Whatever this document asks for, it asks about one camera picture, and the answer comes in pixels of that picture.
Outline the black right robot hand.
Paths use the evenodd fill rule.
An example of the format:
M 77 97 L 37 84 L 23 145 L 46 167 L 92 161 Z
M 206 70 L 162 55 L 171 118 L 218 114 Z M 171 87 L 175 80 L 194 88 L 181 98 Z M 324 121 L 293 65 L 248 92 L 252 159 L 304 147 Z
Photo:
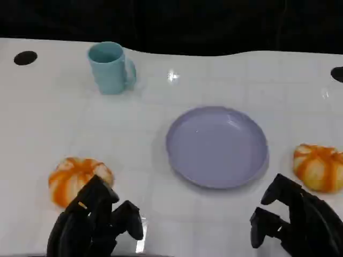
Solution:
M 276 200 L 289 208 L 289 222 L 256 208 L 250 218 L 250 241 L 259 248 L 265 237 L 277 238 L 291 256 L 342 256 L 342 220 L 323 200 L 289 178 L 277 174 L 261 203 Z

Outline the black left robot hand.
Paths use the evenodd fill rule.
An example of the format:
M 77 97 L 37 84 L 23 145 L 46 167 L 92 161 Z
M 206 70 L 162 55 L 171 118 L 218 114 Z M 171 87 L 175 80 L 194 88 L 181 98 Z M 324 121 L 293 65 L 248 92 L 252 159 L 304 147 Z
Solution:
M 112 209 L 119 200 L 101 177 L 93 176 L 56 220 L 47 256 L 111 256 L 116 238 L 125 232 L 142 240 L 139 208 L 126 200 Z

